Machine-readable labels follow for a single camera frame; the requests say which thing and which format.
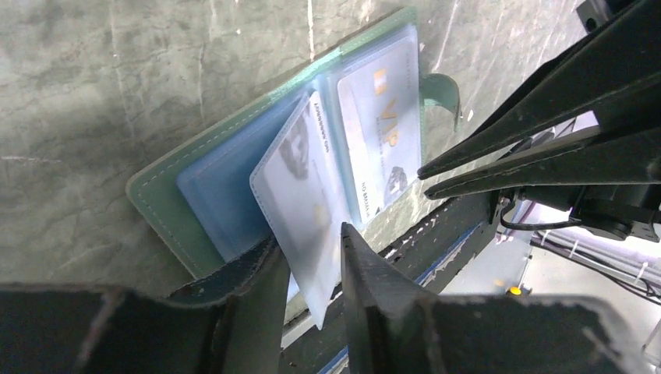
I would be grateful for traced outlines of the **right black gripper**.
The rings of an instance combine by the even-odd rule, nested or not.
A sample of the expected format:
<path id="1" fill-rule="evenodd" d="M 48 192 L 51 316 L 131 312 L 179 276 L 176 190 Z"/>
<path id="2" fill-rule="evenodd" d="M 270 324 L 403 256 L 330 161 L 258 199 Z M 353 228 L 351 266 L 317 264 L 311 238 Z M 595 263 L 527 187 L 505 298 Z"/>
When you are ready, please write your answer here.
<path id="1" fill-rule="evenodd" d="M 602 104 L 620 103 L 659 81 L 660 3 L 636 1 L 541 65 L 470 137 L 421 167 L 419 178 L 455 169 Z M 590 127 L 438 182 L 425 195 L 443 199 L 526 186 L 500 212 L 507 229 L 580 227 L 602 238 L 659 243 L 659 183 L 659 127 Z M 508 222 L 504 215 L 518 199 L 568 211 L 569 218 Z"/>

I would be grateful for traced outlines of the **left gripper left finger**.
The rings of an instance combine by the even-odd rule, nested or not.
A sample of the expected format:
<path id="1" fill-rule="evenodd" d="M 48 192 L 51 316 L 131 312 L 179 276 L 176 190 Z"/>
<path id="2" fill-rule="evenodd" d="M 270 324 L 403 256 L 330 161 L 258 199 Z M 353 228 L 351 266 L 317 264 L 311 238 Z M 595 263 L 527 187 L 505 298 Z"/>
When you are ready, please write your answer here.
<path id="1" fill-rule="evenodd" d="M 4 373 L 276 373 L 289 268 L 274 238 L 166 298 L 3 284 Z"/>

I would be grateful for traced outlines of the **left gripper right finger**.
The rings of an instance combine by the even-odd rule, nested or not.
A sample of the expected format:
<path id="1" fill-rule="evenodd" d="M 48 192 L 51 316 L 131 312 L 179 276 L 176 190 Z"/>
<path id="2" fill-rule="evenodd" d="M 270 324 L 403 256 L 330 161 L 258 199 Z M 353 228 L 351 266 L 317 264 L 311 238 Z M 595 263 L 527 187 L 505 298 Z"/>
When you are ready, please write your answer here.
<path id="1" fill-rule="evenodd" d="M 341 226 L 353 373 L 636 373 L 623 318 L 585 296 L 437 295 Z"/>

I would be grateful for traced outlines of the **white VIP credit card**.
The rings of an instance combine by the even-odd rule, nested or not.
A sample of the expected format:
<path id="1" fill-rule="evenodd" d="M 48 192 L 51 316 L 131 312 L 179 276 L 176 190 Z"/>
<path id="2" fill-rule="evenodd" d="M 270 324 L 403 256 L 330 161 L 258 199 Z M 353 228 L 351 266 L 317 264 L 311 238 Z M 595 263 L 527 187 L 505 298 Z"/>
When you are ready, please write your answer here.
<path id="1" fill-rule="evenodd" d="M 336 90 L 359 222 L 367 224 L 408 189 L 421 164 L 416 37 L 352 59 Z"/>

